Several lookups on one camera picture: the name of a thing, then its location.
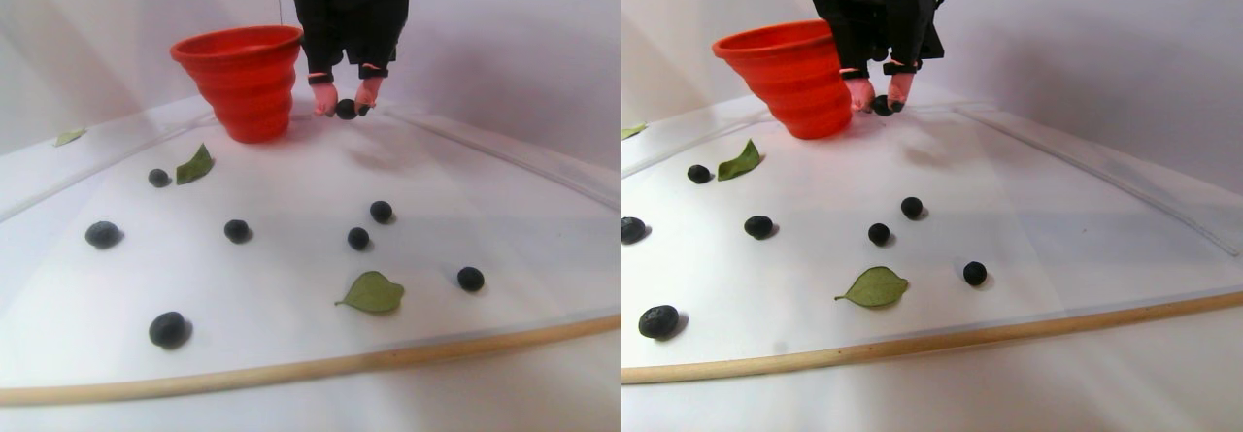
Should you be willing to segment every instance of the white wall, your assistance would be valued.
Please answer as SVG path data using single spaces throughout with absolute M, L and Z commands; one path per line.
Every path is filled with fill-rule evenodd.
M 750 94 L 712 42 L 817 16 L 812 0 L 622 0 L 622 15 L 626 125 Z
M 195 96 L 168 50 L 277 0 L 0 0 L 0 154 Z
M 1243 194 L 1243 0 L 947 0 L 921 78 Z
M 410 0 L 380 99 L 618 170 L 619 2 Z M 281 9 L 286 25 L 298 25 L 293 0 Z M 333 74 L 338 87 L 358 84 L 351 65 Z
M 810 0 L 623 0 L 628 122 L 748 94 L 711 42 Z M 1243 194 L 1243 0 L 947 0 L 916 78 Z

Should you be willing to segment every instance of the dark berry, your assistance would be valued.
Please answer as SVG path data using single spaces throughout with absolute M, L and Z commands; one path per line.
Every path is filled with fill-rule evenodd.
M 358 117 L 358 113 L 354 112 L 354 99 L 338 101 L 336 112 L 337 117 L 341 117 L 342 120 L 353 120 L 354 117 Z
M 393 206 L 385 201 L 372 202 L 372 218 L 375 218 L 377 223 L 388 223 L 389 218 L 393 218 Z
M 889 108 L 889 96 L 876 96 L 875 99 L 871 99 L 871 112 L 880 117 L 892 115 L 894 110 Z
M 768 217 L 755 216 L 747 218 L 746 223 L 742 223 L 742 230 L 751 235 L 752 238 L 763 240 L 773 233 L 773 221 Z
M 672 335 L 676 328 L 677 309 L 667 304 L 648 309 L 639 318 L 639 334 L 646 338 L 663 339 Z
M 121 230 L 112 222 L 97 222 L 86 230 L 86 242 L 99 250 L 107 250 L 121 242 Z
M 150 182 L 152 186 L 164 187 L 173 182 L 173 179 L 168 178 L 168 171 L 155 169 L 152 170 L 150 174 L 147 174 L 147 181 Z
M 185 341 L 185 318 L 179 313 L 164 313 L 152 322 L 150 329 L 147 330 L 150 335 L 152 343 L 155 346 L 163 349 L 177 348 Z
M 962 268 L 962 279 L 972 287 L 979 287 L 981 283 L 984 283 L 986 277 L 988 277 L 988 269 L 984 269 L 982 263 L 972 262 Z
M 889 242 L 889 227 L 884 223 L 873 225 L 868 228 L 868 240 L 871 240 L 873 245 L 885 246 Z
M 354 227 L 349 231 L 346 241 L 349 242 L 349 246 L 354 248 L 354 251 L 363 251 L 363 248 L 367 247 L 367 243 L 372 241 L 372 237 L 364 228 Z
M 457 271 L 457 284 L 467 292 L 479 292 L 480 288 L 484 288 L 484 273 L 474 267 L 462 268 Z
M 250 236 L 250 226 L 247 226 L 246 222 L 230 220 L 229 223 L 225 223 L 225 237 L 227 237 L 229 241 L 240 243 L 246 241 L 247 236 Z
M 648 223 L 634 217 L 622 218 L 622 245 L 634 245 L 648 233 Z
M 924 201 L 920 201 L 919 197 L 906 197 L 902 200 L 902 215 L 906 218 L 920 218 L 920 214 L 924 214 Z
M 702 165 L 691 165 L 691 168 L 686 170 L 686 178 L 691 179 L 695 184 L 701 185 L 712 179 L 712 173 L 707 171 L 707 169 Z

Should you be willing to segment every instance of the wooden rod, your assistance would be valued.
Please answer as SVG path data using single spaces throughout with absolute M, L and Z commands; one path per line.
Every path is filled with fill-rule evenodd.
M 614 314 L 599 319 L 513 334 L 486 336 L 475 340 L 454 341 L 433 346 L 403 348 L 352 356 L 328 358 L 316 361 L 251 367 L 225 372 L 118 384 L 0 389 L 0 406 L 66 405 L 158 398 L 297 382 L 346 374 L 409 367 L 436 361 L 480 356 L 498 351 L 564 341 L 587 335 L 595 335 L 609 330 L 618 330 L 620 328 L 622 314 Z
M 1119 325 L 1137 324 L 1178 315 L 1233 308 L 1238 305 L 1243 305 L 1243 292 L 1100 314 L 1003 325 L 953 334 L 917 336 L 820 351 L 738 359 L 730 361 L 628 367 L 622 370 L 622 384 L 687 382 L 694 380 L 730 379 L 751 375 L 791 372 L 804 369 L 839 366 L 845 364 L 873 361 L 884 358 L 905 356 L 917 353 L 948 350 L 998 341 L 1034 339 L 1086 330 L 1108 329 Z

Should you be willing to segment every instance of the red collapsible cup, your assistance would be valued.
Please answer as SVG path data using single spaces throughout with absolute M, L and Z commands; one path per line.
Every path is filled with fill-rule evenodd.
M 188 37 L 172 55 L 230 138 L 265 143 L 290 127 L 300 37 L 302 29 L 288 25 L 226 29 Z
M 773 118 L 799 139 L 825 138 L 850 125 L 850 92 L 824 20 L 769 25 L 712 45 Z

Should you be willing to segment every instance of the green leaf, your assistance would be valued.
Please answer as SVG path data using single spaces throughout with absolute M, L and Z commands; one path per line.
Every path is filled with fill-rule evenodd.
M 630 135 L 636 135 L 636 134 L 641 133 L 645 129 L 648 129 L 648 124 L 646 123 L 644 123 L 641 125 L 638 125 L 638 127 L 626 127 L 626 129 L 622 130 L 622 140 L 626 140 L 626 139 L 630 138 Z
M 346 299 L 333 305 L 348 304 L 354 309 L 368 313 L 387 313 L 401 304 L 401 295 L 404 294 L 405 288 L 389 282 L 382 273 L 367 272 L 358 276 L 354 284 L 349 287 Z
M 733 158 L 727 163 L 722 163 L 716 169 L 716 180 L 732 180 L 746 171 L 755 170 L 759 165 L 759 149 L 756 149 L 756 144 L 750 139 L 747 140 L 747 146 L 742 149 L 742 155 Z
M 906 293 L 910 282 L 897 277 L 889 267 L 873 267 L 855 279 L 846 294 L 833 298 L 845 298 L 864 308 L 876 308 L 894 304 Z
M 211 171 L 213 165 L 216 165 L 216 160 L 208 153 L 208 145 L 200 144 L 199 151 L 194 153 L 194 158 L 190 158 L 190 161 L 177 168 L 178 186 L 204 178 L 204 175 Z
M 61 135 L 56 137 L 56 144 L 52 144 L 52 148 L 60 148 L 62 145 L 73 143 L 73 140 L 82 138 L 83 134 L 86 134 L 86 129 L 61 133 Z

